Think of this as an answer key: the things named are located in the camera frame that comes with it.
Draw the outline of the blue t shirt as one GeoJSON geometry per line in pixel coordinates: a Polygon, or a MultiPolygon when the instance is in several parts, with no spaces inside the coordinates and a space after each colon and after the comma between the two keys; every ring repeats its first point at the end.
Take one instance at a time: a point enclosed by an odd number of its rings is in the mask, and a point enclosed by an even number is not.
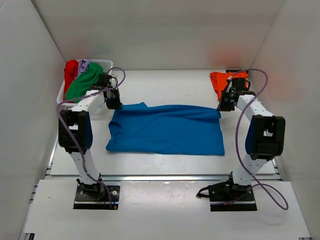
{"type": "Polygon", "coordinates": [[[221,114],[194,105],[124,105],[108,125],[109,152],[224,156],[221,114]]]}

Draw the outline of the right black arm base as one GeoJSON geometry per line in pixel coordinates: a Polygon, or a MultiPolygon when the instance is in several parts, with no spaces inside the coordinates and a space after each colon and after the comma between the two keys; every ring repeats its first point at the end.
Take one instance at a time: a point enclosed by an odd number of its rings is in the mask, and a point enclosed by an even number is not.
{"type": "Polygon", "coordinates": [[[208,198],[211,212],[254,212],[257,204],[251,184],[239,185],[229,176],[226,181],[201,188],[195,195],[208,198]]]}

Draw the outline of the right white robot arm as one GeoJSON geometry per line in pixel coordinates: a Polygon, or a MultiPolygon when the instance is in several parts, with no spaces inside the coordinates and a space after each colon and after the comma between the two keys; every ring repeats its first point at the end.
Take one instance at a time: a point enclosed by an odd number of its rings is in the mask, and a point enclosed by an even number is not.
{"type": "Polygon", "coordinates": [[[254,176],[275,157],[280,156],[284,148],[286,120],[268,111],[250,91],[250,83],[243,77],[229,77],[227,86],[221,93],[218,110],[230,112],[235,108],[241,110],[236,133],[239,132],[240,121],[246,117],[250,121],[245,139],[245,156],[240,166],[230,173],[224,195],[229,200],[236,200],[251,187],[254,176]]]}

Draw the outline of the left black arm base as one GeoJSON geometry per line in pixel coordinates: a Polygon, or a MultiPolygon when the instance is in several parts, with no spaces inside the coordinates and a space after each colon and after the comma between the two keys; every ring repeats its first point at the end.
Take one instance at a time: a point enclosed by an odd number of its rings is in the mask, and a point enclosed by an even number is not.
{"type": "Polygon", "coordinates": [[[78,178],[73,209],[75,210],[118,210],[120,185],[108,185],[108,192],[99,183],[84,184],[78,178]]]}

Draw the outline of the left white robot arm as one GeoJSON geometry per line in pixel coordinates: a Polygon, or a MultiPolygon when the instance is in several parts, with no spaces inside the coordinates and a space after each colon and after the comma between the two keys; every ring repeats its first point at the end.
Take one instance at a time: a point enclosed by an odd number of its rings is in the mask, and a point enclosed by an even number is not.
{"type": "Polygon", "coordinates": [[[121,110],[123,104],[116,85],[117,78],[108,73],[99,75],[98,81],[85,93],[84,98],[71,109],[59,112],[58,143],[73,159],[79,173],[80,192],[93,201],[106,197],[108,191],[102,184],[101,174],[95,167],[91,154],[93,131],[91,115],[105,104],[109,110],[121,110]]]}

